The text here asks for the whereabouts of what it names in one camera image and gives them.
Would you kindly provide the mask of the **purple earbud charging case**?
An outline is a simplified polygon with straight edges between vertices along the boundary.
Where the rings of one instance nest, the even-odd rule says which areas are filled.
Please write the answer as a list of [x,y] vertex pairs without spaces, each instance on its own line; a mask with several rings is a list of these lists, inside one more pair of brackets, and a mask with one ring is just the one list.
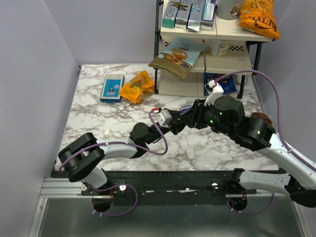
[[192,105],[184,105],[180,108],[179,114],[182,116],[192,109]]

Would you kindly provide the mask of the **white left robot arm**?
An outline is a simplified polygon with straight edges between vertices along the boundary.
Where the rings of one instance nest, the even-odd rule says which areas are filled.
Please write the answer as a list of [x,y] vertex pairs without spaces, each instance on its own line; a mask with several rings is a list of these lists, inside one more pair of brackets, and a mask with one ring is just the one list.
[[59,172],[65,172],[70,182],[82,181],[104,195],[109,191],[109,177],[97,165],[104,159],[139,158],[146,153],[165,155],[168,151],[165,134],[177,135],[186,127],[181,118],[184,113],[185,110],[153,109],[149,112],[151,126],[139,122],[129,137],[120,141],[98,142],[87,132],[59,152]]

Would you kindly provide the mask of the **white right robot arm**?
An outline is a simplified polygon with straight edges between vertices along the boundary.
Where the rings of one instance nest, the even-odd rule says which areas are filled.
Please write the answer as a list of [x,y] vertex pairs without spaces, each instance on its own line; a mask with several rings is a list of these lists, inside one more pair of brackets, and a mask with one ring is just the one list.
[[241,190],[265,190],[290,196],[296,203],[314,208],[316,205],[316,164],[281,140],[281,135],[260,118],[247,117],[242,102],[229,95],[212,104],[196,99],[180,109],[180,119],[189,128],[222,133],[243,148],[257,152],[276,163],[281,174],[242,171],[227,181],[234,194]]

